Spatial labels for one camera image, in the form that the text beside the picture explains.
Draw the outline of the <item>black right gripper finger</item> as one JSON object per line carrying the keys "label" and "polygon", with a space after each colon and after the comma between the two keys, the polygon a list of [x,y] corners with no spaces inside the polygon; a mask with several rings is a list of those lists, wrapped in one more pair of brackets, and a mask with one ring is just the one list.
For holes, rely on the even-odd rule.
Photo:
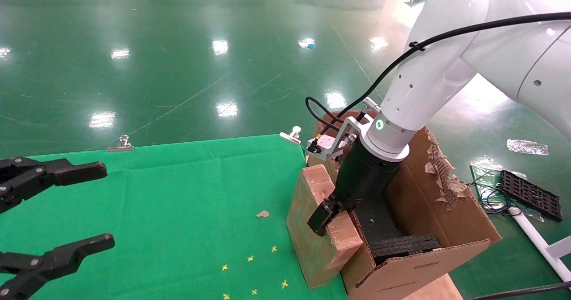
{"label": "black right gripper finger", "polygon": [[342,204],[335,198],[325,198],[318,204],[307,221],[310,229],[318,236],[326,235],[326,228],[331,221],[343,210]]}

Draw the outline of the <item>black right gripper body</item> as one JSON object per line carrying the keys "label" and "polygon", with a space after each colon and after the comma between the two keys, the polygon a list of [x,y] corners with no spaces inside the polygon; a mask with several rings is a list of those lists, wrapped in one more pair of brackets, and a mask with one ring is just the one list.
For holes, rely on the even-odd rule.
{"label": "black right gripper body", "polygon": [[330,197],[340,211],[352,210],[362,200],[381,193],[400,164],[373,155],[357,138],[340,164]]}

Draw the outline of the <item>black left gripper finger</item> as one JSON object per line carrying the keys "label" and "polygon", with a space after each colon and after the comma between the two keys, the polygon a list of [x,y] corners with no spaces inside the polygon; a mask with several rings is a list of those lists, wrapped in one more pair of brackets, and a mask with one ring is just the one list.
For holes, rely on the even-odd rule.
{"label": "black left gripper finger", "polygon": [[67,159],[38,161],[24,156],[0,161],[0,212],[13,209],[51,186],[94,181],[108,175],[100,161],[72,164]]}
{"label": "black left gripper finger", "polygon": [[115,245],[111,234],[102,234],[56,247],[44,255],[2,252],[1,273],[13,278],[2,284],[0,298],[28,300],[48,282],[76,273],[84,258]]}

